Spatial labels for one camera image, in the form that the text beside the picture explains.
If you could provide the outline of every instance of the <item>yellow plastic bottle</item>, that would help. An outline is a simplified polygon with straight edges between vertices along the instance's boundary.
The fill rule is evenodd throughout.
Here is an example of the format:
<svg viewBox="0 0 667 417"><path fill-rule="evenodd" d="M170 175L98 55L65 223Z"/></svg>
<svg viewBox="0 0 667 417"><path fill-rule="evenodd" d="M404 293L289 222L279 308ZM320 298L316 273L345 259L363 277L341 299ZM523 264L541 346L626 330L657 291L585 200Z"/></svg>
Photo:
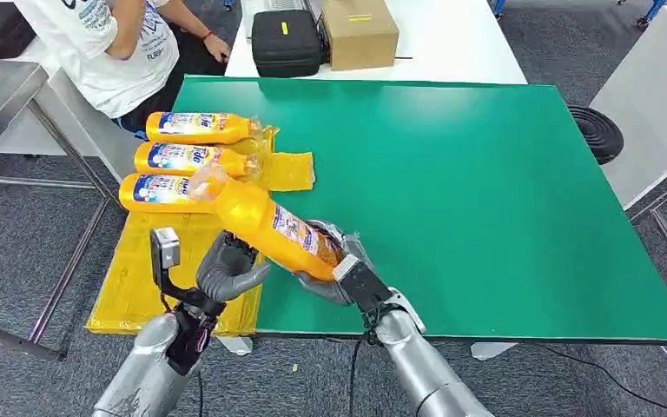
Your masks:
<svg viewBox="0 0 667 417"><path fill-rule="evenodd" d="M214 202L223 227L288 271L332 281L340 249L328 237L272 201L267 192L203 167L188 186L191 199Z"/></svg>
<svg viewBox="0 0 667 417"><path fill-rule="evenodd" d="M119 188L119 201L129 211L214 213L212 202L188 198L189 182L186 176L129 174Z"/></svg>
<svg viewBox="0 0 667 417"><path fill-rule="evenodd" d="M213 146L145 142L134 153L136 172L143 174L191 176L208 163L219 165L232 177L257 175L260 171L256 156Z"/></svg>
<svg viewBox="0 0 667 417"><path fill-rule="evenodd" d="M183 144L236 143L261 131L259 121L231 113L174 113L156 111L147 118L152 142Z"/></svg>

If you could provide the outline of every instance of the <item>yellow foam mat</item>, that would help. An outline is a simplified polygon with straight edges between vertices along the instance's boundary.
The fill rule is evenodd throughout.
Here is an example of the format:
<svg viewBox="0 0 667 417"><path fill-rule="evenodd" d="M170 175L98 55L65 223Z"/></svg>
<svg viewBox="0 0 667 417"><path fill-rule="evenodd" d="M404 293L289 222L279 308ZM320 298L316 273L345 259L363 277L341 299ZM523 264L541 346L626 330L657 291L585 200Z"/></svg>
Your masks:
<svg viewBox="0 0 667 417"><path fill-rule="evenodd" d="M266 129L261 140L245 139L229 148L262 159L259 178L264 189L294 191L311 189L315 181L311 153L273 153L276 129ZM160 290L152 280L149 259L149 230L170 226L180 238L180 265L170 269L170 278L181 288L195 285L195 271L211 243L221 231L214 215L132 212L124 224L114 259L85 327L93 333L135 334L144 324L164 311ZM254 332L261 287L227 303L215 328L217 335Z"/></svg>
<svg viewBox="0 0 667 417"><path fill-rule="evenodd" d="M152 280L149 230L170 226L180 238L180 265L170 278L181 288L195 285L195 271L221 231L218 217L202 214L130 213L114 259L85 327L93 333L134 334L161 314L160 290ZM254 332L261 288L227 303L214 331L217 335Z"/></svg>

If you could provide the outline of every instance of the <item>green table surface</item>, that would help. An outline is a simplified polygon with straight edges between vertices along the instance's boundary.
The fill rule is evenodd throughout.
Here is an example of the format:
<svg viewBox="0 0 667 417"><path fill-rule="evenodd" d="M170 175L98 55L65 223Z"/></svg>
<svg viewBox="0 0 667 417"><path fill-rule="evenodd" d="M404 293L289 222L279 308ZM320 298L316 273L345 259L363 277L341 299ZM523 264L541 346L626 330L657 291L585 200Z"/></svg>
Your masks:
<svg viewBox="0 0 667 417"><path fill-rule="evenodd" d="M314 153L273 198L358 232L427 334L667 341L667 289L552 86L187 76L175 111L260 116ZM274 267L258 332L358 334Z"/></svg>

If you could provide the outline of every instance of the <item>cardboard box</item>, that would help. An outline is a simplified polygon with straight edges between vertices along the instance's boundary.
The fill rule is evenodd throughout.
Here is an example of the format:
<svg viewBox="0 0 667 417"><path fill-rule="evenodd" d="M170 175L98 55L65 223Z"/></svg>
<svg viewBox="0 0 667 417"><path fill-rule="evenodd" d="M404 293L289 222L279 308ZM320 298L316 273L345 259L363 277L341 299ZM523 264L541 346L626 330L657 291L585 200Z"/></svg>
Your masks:
<svg viewBox="0 0 667 417"><path fill-rule="evenodd" d="M323 0L332 70L392 67L398 26L385 0Z"/></svg>

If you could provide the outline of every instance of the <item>floor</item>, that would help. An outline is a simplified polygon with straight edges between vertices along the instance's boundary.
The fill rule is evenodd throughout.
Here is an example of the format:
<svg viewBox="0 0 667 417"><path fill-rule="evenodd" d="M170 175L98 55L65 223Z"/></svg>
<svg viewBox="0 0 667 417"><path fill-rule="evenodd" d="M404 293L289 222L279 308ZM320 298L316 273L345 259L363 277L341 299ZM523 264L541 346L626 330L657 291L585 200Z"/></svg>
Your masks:
<svg viewBox="0 0 667 417"><path fill-rule="evenodd" d="M510 0L500 21L531 83L555 83L568 103L587 104L639 34L646 4ZM217 33L233 39L239 11L220 1L188 0ZM98 169L100 164L93 161ZM0 155L0 175L79 179L65 158ZM95 205L88 190L0 186L0 327L26 335ZM667 218L667 207L663 210ZM67 348L48 363L0 348L0 416L86 415L131 348L131 337L83 329L124 214L110 209L48 327L45 343ZM637 232L667 284L667 244L648 219ZM435 342L472 391L497 416L667 416L633 399L597 369L521 345L473 360L465 342ZM203 364L204 413L249 416L347 415L351 341L258 339L237 357L216 345ZM571 345L557 349L605 366L632 389L667 404L667 360L657 347ZM386 354L364 346L357 361L354 415L406 416L408 404ZM195 381L173 415L198 413Z"/></svg>

